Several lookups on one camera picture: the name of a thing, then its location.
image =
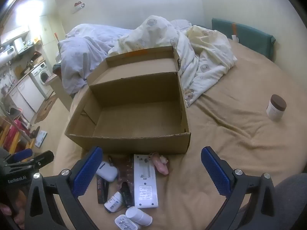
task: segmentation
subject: wall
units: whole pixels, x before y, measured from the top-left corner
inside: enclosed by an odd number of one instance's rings
[[[275,63],[307,89],[307,29],[288,0],[202,0],[205,27],[219,18],[273,35]]]
[[[135,29],[148,16],[162,16],[168,20],[187,19],[203,24],[201,0],[55,0],[66,33],[81,23],[105,24]],[[85,8],[73,14],[76,2]]]

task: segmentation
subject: cabinet door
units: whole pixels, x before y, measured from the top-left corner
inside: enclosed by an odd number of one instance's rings
[[[27,104],[21,93],[17,88],[14,88],[9,94],[15,105],[22,109],[22,115],[30,122],[34,117],[34,111]]]
[[[55,36],[53,35],[53,32],[51,30],[48,17],[47,16],[40,16],[39,22],[41,26],[41,33],[40,38],[43,45],[48,44],[49,42],[52,42],[55,40]]]
[[[17,88],[31,108],[35,112],[38,112],[38,109],[44,101],[44,96],[40,93],[32,79],[29,76],[25,77],[22,82],[17,85]]]
[[[52,67],[56,64],[56,54],[59,51],[57,43],[57,41],[52,41],[43,46],[47,59]]]

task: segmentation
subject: pink toy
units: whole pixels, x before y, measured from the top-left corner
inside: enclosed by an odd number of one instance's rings
[[[159,153],[154,153],[152,161],[161,174],[168,175],[168,168],[166,166],[168,160],[164,156],[160,156]]]

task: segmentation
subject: cardboard box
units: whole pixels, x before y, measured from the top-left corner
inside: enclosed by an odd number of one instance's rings
[[[190,135],[178,54],[157,47],[105,59],[87,78],[66,136],[114,154],[183,154]]]

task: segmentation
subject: metal screw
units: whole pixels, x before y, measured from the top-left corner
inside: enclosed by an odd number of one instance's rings
[[[33,175],[33,178],[34,179],[37,179],[37,178],[39,178],[40,177],[40,173],[35,173],[34,175]]]
[[[61,175],[68,175],[69,174],[69,170],[62,170]]]
[[[266,179],[270,179],[270,178],[271,178],[270,174],[268,174],[268,173],[264,173],[263,176],[264,176]]]
[[[243,174],[243,171],[239,170],[239,169],[236,169],[234,172],[235,172],[236,175],[242,175]]]

